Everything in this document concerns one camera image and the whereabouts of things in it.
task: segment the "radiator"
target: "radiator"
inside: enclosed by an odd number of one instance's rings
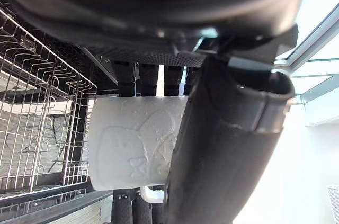
[[[335,224],[339,224],[339,185],[329,185],[327,191]]]

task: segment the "wire rack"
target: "wire rack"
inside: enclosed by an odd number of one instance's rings
[[[90,80],[0,8],[0,198],[87,181],[95,98]]]
[[[60,193],[58,195],[47,196],[37,200],[30,200],[24,203],[14,204],[0,208],[0,221],[5,221],[15,217],[22,216],[31,212],[39,211],[47,207],[80,198],[86,195],[86,189],[79,189]]]

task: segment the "white wall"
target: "white wall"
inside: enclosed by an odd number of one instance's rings
[[[234,224],[334,223],[327,185],[339,185],[339,125],[304,124],[304,106],[292,106],[271,161]]]

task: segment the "black rubber grip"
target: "black rubber grip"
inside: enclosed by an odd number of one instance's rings
[[[263,86],[239,85],[227,63],[205,60],[172,155],[166,224],[229,224],[238,215],[270,160],[294,95],[281,73]]]

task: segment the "dish rack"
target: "dish rack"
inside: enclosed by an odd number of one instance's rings
[[[0,200],[85,183],[96,85],[0,8]]]

